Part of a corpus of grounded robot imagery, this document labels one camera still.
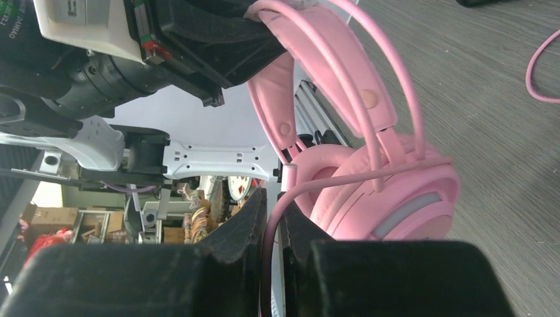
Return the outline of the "pink headphones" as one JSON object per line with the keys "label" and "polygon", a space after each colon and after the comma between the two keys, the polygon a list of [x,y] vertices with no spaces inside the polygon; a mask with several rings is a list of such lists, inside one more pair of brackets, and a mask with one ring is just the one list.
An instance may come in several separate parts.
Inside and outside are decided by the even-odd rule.
{"label": "pink headphones", "polygon": [[[391,98],[361,42],[330,8],[304,1],[257,1],[246,17],[264,23],[285,53],[248,81],[262,127],[289,181],[321,188],[300,194],[300,210],[338,240],[439,240],[451,226],[460,182],[448,158],[426,142],[413,81],[373,19],[351,1],[337,6],[377,42],[403,88],[414,132],[395,132]],[[297,149],[293,70],[299,63],[357,137],[360,149]]]}

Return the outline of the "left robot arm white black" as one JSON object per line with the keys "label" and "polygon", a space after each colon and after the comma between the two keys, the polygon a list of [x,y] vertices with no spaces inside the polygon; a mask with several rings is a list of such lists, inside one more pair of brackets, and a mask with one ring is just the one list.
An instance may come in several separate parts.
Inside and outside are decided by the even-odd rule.
{"label": "left robot arm white black", "polygon": [[284,48],[249,1],[2,1],[1,140],[60,149],[86,181],[160,185],[168,137],[108,125],[115,109],[173,86],[204,106]]}

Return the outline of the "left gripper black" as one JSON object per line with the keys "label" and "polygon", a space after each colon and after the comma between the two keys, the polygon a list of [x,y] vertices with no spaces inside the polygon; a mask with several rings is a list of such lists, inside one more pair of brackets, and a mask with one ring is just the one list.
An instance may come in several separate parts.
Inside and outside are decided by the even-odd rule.
{"label": "left gripper black", "polygon": [[244,18],[252,1],[125,1],[129,32],[161,78],[218,107],[223,90],[251,79],[286,52],[261,22]]}

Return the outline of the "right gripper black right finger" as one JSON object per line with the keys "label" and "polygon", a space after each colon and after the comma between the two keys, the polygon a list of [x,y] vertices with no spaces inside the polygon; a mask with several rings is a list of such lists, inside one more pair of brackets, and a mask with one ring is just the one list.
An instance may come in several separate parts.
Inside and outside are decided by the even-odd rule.
{"label": "right gripper black right finger", "polygon": [[512,316],[461,241],[336,241],[290,204],[279,223],[288,316]]}

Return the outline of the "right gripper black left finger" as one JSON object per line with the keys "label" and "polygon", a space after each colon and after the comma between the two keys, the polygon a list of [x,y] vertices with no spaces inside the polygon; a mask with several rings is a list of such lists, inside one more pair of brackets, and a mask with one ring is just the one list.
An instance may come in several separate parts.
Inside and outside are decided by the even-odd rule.
{"label": "right gripper black left finger", "polygon": [[257,316],[267,192],[196,244],[58,244],[27,263],[2,316]]}

